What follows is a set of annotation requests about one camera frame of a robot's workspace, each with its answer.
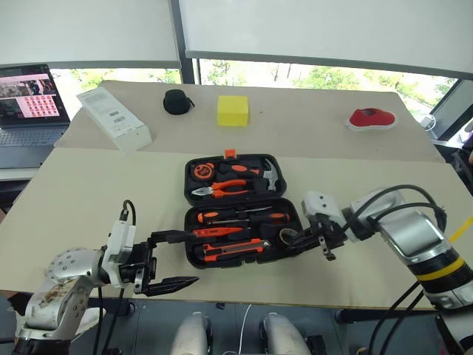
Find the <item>yellow sponge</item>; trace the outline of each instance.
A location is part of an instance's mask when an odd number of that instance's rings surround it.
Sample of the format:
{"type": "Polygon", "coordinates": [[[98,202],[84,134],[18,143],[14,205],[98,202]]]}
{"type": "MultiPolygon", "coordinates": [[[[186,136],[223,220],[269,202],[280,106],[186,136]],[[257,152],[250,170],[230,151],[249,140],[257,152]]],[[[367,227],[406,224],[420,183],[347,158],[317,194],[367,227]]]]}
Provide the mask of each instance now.
{"type": "Polygon", "coordinates": [[[247,126],[248,97],[230,95],[219,96],[217,122],[219,126],[247,126]]]}

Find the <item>pliers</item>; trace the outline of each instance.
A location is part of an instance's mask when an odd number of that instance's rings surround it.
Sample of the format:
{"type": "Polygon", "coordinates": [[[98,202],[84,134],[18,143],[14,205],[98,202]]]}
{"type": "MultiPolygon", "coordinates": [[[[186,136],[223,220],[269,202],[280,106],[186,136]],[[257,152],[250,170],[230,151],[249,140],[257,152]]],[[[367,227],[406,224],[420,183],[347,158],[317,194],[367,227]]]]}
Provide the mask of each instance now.
{"type": "Polygon", "coordinates": [[[224,181],[223,183],[212,183],[212,186],[201,187],[200,189],[194,190],[192,194],[197,195],[197,196],[212,195],[212,197],[214,198],[221,198],[227,195],[245,194],[248,192],[248,190],[227,192],[227,191],[223,191],[223,189],[226,189],[227,187],[231,187],[231,186],[244,186],[246,185],[246,183],[247,181],[243,179],[228,180],[228,181],[224,181]]]}

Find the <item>red sneaker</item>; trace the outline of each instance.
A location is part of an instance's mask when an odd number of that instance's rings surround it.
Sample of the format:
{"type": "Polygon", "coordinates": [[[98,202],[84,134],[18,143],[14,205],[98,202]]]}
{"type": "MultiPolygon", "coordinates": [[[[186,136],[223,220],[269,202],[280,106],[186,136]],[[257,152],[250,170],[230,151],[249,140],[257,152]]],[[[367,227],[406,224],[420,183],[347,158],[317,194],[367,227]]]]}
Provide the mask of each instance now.
{"type": "Polygon", "coordinates": [[[396,117],[382,109],[357,109],[347,121],[348,129],[352,131],[367,131],[368,129],[390,129],[398,123],[396,117]]]}

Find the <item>toolbox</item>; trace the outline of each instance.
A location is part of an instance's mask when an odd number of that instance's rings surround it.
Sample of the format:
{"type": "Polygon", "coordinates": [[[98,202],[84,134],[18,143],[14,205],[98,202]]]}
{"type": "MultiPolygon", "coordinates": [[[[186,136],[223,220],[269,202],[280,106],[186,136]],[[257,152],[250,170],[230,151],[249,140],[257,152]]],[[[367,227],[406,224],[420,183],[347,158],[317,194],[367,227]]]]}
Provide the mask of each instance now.
{"type": "Polygon", "coordinates": [[[302,253],[288,248],[280,231],[301,231],[294,205],[282,198],[287,185],[275,157],[266,154],[190,160],[184,195],[186,256],[196,268],[265,263],[302,253]]]}

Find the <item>hammer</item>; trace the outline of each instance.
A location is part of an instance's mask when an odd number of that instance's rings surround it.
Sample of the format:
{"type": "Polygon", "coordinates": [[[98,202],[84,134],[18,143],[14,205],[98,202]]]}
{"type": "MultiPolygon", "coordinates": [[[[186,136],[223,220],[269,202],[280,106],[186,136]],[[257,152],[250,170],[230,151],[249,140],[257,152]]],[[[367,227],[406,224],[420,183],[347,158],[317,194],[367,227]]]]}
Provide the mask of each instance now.
{"type": "Polygon", "coordinates": [[[268,190],[276,191],[276,182],[278,180],[278,172],[274,165],[268,160],[265,159],[266,163],[269,165],[269,170],[261,170],[258,168],[250,168],[243,165],[231,165],[226,163],[221,163],[219,165],[220,172],[233,172],[237,176],[242,178],[260,178],[261,176],[264,179],[267,179],[269,182],[268,190]]]}

